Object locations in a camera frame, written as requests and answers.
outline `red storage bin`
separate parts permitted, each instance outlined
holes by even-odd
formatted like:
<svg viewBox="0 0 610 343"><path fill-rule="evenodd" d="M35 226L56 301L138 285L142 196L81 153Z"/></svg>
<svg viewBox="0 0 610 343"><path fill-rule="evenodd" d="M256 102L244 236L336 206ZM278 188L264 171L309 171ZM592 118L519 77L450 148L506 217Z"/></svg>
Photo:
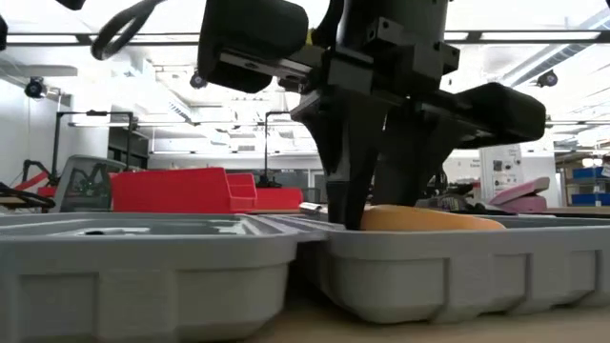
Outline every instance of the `red storage bin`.
<svg viewBox="0 0 610 343"><path fill-rule="evenodd" d="M36 191L36 193L40 196L45 196L45 197L54 197L55 196L55 192L57 192L57 187L40 187L38 188L38 191Z"/></svg>
<svg viewBox="0 0 610 343"><path fill-rule="evenodd" d="M227 182L231 195L235 197L250 199L250 203L244 212L250 212L256 207L256 183L254 175L248 173L228 173Z"/></svg>
<svg viewBox="0 0 610 343"><path fill-rule="evenodd" d="M257 211L297 211L303 202L298 188L258 188L256 195Z"/></svg>
<svg viewBox="0 0 610 343"><path fill-rule="evenodd" d="M115 212L239 213L254 208L234 196L222 168L122 172L113 177Z"/></svg>

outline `yellow object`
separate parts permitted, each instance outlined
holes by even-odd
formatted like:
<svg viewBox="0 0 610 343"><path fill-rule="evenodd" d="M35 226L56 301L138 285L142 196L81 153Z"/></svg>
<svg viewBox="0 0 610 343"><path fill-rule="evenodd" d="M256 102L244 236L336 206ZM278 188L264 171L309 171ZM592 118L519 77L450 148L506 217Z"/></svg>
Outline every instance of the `yellow object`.
<svg viewBox="0 0 610 343"><path fill-rule="evenodd" d="M313 45L314 44L314 42L312 41L312 33L314 32L314 30L315 29L309 29L307 31L307 41L306 41L305 44L307 44L307 45Z"/></svg>
<svg viewBox="0 0 610 343"><path fill-rule="evenodd" d="M360 228L364 231L492 231L506 229L497 221L473 215L453 214L405 206L379 205L365 209Z"/></svg>

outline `blue bin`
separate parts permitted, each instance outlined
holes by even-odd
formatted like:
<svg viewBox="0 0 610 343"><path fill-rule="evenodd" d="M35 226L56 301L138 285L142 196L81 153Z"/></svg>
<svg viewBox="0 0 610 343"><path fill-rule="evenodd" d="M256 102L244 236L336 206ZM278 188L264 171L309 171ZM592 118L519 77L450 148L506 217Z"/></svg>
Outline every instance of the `blue bin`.
<svg viewBox="0 0 610 343"><path fill-rule="evenodd" d="M610 206L610 193L572 194L572 205L596 206L596 199L601 201L602 206Z"/></svg>
<svg viewBox="0 0 610 343"><path fill-rule="evenodd" d="M605 176L601 176L601 171L603 171L603 167L578 168L578 169L572 170L572 178L580 179L580 178L589 178L589 177L605 177Z"/></svg>

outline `gray plastic tray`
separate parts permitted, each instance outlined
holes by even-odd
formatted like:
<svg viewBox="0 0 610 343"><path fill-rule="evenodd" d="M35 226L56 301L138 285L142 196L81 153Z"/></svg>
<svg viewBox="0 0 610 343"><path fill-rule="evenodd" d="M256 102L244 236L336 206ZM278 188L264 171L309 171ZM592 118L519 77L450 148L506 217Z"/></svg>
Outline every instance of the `gray plastic tray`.
<svg viewBox="0 0 610 343"><path fill-rule="evenodd" d="M2 216L0 342L244 338L281 310L297 238L239 215Z"/></svg>
<svg viewBox="0 0 610 343"><path fill-rule="evenodd" d="M347 232L312 220L268 218L325 233L325 241L299 247L298 264L337 305L367 321L445 323L482 313L610 304L610 221L575 227L572 218L512 217L500 221L526 229ZM568 222L572 227L542 228ZM593 222L605 225L584 226Z"/></svg>

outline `wooden table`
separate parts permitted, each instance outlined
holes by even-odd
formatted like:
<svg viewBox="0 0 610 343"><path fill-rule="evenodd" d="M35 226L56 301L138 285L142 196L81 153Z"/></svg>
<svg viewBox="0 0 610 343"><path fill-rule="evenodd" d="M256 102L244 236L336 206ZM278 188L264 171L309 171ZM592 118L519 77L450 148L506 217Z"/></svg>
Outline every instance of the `wooden table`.
<svg viewBox="0 0 610 343"><path fill-rule="evenodd" d="M249 343L601 343L610 308L557 309L524 316L484 315L452 325L372 325L328 302L289 299L285 311Z"/></svg>

